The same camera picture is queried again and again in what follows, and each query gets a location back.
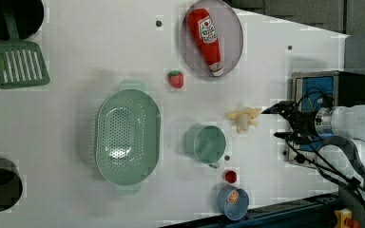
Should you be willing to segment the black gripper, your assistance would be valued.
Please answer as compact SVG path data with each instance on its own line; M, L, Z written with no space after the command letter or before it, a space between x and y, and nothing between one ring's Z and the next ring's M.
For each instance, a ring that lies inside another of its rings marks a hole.
M317 136L315 118L317 113L301 112L296 109L294 101L280 101L265 110L262 114L286 114L292 132L276 132L274 136L296 144L308 144Z

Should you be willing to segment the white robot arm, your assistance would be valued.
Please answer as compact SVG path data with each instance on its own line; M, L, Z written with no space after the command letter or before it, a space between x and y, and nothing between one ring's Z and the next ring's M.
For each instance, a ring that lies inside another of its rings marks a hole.
M311 150L325 179L365 191L365 105L302 111L294 101L281 101L264 112L289 123L289 132L275 136L295 149Z

